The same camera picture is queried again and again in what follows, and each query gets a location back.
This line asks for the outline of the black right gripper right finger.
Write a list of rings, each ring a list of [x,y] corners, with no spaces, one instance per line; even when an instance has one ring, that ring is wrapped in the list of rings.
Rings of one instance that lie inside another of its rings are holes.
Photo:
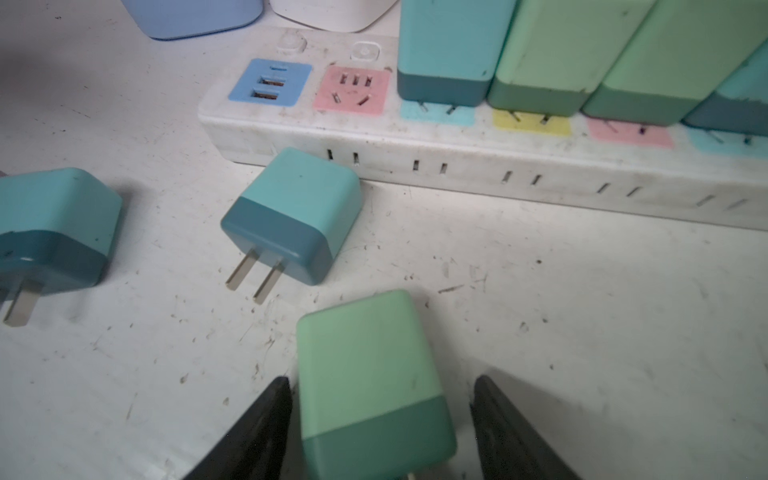
[[[489,376],[475,380],[470,410],[485,479],[579,477]]]

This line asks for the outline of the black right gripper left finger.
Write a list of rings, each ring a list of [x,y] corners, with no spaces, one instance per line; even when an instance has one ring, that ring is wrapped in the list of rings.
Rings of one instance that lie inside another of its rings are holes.
[[[278,479],[293,400],[289,378],[272,380],[188,479]]]

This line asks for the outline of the green charger plug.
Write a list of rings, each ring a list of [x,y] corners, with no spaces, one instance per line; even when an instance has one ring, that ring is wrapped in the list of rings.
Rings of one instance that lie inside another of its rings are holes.
[[[411,295],[316,311],[296,331],[303,454],[311,479],[400,479],[457,451]]]
[[[652,1],[520,1],[487,102],[499,110],[574,115],[653,5]]]
[[[582,112],[673,125],[766,39],[765,1],[658,1]]]

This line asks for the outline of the teal charger plug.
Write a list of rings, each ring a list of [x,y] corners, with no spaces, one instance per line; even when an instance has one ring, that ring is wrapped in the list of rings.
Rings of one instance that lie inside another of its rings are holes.
[[[404,0],[397,91],[408,101],[475,107],[486,98],[514,0]]]
[[[767,135],[767,42],[758,47],[683,123],[701,129]]]
[[[253,295],[261,305],[283,274],[306,285],[328,275],[363,205],[350,168],[282,150],[238,196],[220,222],[244,254],[226,286],[235,291],[261,262],[271,268]]]

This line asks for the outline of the white multicolour power strip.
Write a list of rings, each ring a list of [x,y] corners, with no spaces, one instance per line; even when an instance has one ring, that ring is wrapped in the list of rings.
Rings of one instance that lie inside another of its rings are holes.
[[[260,27],[203,97],[220,153],[293,147],[367,180],[767,227],[767,141],[683,125],[401,99],[393,37]]]

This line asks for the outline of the teal charger plug bottom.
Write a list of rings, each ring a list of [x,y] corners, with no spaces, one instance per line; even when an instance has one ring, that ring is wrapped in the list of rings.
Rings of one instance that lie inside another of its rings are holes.
[[[475,107],[486,98],[514,0],[404,0],[397,91],[408,101]]]

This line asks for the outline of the white square power socket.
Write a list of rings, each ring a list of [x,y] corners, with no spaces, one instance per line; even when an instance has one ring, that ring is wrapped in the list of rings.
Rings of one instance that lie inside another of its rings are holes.
[[[382,17],[396,0],[271,0],[279,16],[311,28],[354,33]]]

